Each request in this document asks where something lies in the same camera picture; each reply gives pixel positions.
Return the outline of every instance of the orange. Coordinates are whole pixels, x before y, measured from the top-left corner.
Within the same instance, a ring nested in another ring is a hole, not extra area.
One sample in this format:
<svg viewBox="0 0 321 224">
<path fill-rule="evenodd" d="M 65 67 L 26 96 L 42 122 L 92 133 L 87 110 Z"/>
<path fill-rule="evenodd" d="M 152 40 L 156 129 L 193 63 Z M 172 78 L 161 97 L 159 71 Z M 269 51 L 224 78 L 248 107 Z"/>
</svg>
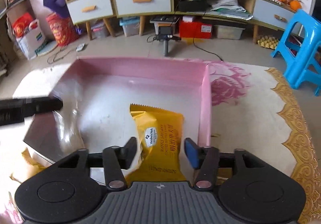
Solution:
<svg viewBox="0 0 321 224">
<path fill-rule="evenodd" d="M 302 8 L 301 3 L 297 0 L 292 0 L 290 2 L 290 8 L 294 11 L 297 11 L 299 8 Z"/>
</svg>

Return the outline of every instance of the gray ribbed plate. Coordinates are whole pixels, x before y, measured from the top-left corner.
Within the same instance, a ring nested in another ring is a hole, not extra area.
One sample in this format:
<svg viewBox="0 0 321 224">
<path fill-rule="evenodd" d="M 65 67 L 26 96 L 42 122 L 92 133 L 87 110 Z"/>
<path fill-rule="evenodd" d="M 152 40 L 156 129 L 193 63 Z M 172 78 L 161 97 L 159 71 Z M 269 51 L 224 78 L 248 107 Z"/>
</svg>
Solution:
<svg viewBox="0 0 321 224">
<path fill-rule="evenodd" d="M 92 215 L 74 224 L 240 224 L 225 213 L 209 192 L 187 182 L 134 182 L 113 192 Z"/>
</svg>

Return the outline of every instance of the metal screw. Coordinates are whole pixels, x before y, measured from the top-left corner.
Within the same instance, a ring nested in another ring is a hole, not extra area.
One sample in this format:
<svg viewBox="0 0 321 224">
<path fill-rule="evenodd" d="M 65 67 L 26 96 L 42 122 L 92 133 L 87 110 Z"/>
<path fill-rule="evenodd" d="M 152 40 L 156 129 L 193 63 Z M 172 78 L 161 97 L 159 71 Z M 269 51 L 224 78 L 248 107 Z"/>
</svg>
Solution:
<svg viewBox="0 0 321 224">
<path fill-rule="evenodd" d="M 108 185 L 113 189 L 120 189 L 124 186 L 124 183 L 122 181 L 111 181 Z"/>
<path fill-rule="evenodd" d="M 198 181 L 196 182 L 196 186 L 200 189 L 208 189 L 212 186 L 212 183 L 210 183 L 209 181 Z"/>
</svg>

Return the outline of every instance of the storage box with blue lid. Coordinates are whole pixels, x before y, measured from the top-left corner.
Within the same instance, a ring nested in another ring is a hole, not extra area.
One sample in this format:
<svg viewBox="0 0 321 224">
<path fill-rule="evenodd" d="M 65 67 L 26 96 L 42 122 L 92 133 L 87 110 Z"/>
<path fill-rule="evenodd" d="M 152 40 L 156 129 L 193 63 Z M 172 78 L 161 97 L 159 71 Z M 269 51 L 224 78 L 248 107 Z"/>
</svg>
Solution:
<svg viewBox="0 0 321 224">
<path fill-rule="evenodd" d="M 120 26 L 123 27 L 126 37 L 139 34 L 140 18 L 136 17 L 123 17 L 119 20 Z"/>
</svg>

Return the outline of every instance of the gold lace trim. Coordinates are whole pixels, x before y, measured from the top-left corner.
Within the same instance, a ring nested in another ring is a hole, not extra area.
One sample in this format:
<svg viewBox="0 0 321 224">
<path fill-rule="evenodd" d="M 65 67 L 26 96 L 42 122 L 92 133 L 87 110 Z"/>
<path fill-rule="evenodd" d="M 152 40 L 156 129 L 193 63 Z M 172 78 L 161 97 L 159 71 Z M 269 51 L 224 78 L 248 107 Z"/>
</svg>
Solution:
<svg viewBox="0 0 321 224">
<path fill-rule="evenodd" d="M 300 183 L 307 196 L 299 223 L 306 224 L 312 220 L 321 220 L 321 177 L 306 121 L 282 73 L 275 68 L 266 71 L 278 82 L 272 90 L 285 102 L 283 110 L 278 112 L 278 115 L 292 130 L 288 140 L 283 143 L 297 161 L 291 178 Z"/>
</svg>

